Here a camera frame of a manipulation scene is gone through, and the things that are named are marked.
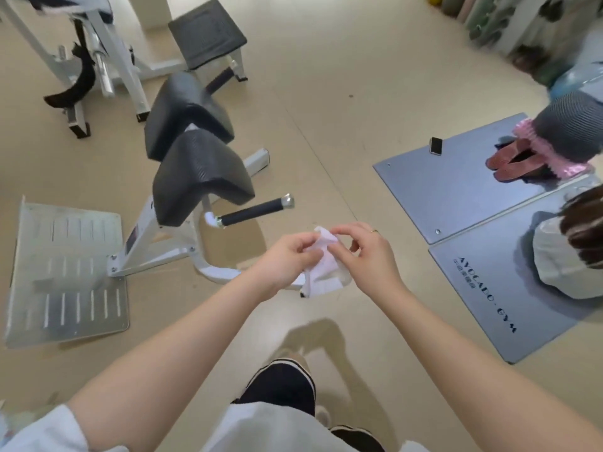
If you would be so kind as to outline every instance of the white shirt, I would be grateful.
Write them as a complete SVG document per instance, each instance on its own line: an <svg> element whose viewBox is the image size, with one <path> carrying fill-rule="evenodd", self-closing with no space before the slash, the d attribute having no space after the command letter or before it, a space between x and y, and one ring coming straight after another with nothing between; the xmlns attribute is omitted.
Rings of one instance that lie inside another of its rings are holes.
<svg viewBox="0 0 603 452"><path fill-rule="evenodd" d="M2 452L88 452L65 405L21 430ZM111 452L127 452L123 446ZM268 403L231 404L202 452L357 452L305 412ZM429 452L407 442L400 452Z"/></svg>
<svg viewBox="0 0 603 452"><path fill-rule="evenodd" d="M538 276L570 298L585 299L603 295L603 270L592 269L580 260L576 249L559 229L561 218L542 222L534 232L534 263Z"/></svg>

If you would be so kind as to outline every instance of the hand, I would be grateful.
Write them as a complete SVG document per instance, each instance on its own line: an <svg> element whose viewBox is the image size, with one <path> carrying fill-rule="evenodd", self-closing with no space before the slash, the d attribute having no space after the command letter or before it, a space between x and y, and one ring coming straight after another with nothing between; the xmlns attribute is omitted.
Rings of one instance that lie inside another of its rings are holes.
<svg viewBox="0 0 603 452"><path fill-rule="evenodd" d="M348 268L358 288L373 301L379 301L399 288L406 290L389 242L369 224L353 222L338 225L330 231L353 238L350 250L342 243L335 243L329 245L329 252ZM358 249L360 253L356 257L353 253Z"/></svg>
<svg viewBox="0 0 603 452"><path fill-rule="evenodd" d="M313 231L285 235L245 271L245 275L251 276L266 288L267 298L262 301L275 296L280 289L288 287L296 280L304 270L320 261L323 257L320 249L303 252L319 237L320 234Z"/></svg>

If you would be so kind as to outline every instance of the pink fuzzy trim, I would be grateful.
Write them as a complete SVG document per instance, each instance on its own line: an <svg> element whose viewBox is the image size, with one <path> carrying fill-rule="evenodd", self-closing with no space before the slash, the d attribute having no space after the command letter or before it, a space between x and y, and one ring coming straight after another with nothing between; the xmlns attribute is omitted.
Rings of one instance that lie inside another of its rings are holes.
<svg viewBox="0 0 603 452"><path fill-rule="evenodd" d="M532 126L532 119L524 119L513 129L513 134L520 138L530 140L530 149L546 158L546 164L555 176L560 179L569 179L582 173L588 164L574 163L555 152L551 143L536 134Z"/></svg>

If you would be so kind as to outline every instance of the brown hair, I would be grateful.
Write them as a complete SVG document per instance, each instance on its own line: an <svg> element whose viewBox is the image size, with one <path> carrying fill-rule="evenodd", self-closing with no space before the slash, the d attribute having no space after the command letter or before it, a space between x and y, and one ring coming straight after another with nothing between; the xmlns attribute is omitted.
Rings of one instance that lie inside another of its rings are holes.
<svg viewBox="0 0 603 452"><path fill-rule="evenodd" d="M603 269L603 185L569 200L559 216L559 228L580 259L590 268Z"/></svg>

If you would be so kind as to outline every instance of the black foam handle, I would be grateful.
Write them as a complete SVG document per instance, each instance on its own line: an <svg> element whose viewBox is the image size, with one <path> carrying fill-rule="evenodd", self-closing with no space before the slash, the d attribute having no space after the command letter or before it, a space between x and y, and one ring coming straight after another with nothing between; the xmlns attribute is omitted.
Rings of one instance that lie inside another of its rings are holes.
<svg viewBox="0 0 603 452"><path fill-rule="evenodd" d="M228 227L229 225L233 225L235 223L255 219L260 216L265 216L266 214L272 214L282 210L283 202L281 201L281 198L277 198L267 201L266 203L256 204L255 206L247 209L235 211L230 214L224 214L222 217L220 217L220 219L222 220L222 225Z"/></svg>
<svg viewBox="0 0 603 452"><path fill-rule="evenodd" d="M209 94L214 94L220 87L230 81L230 79L234 76L235 72L232 70L232 68L228 67L217 75L211 83L208 83L205 87L205 90L207 90Z"/></svg>

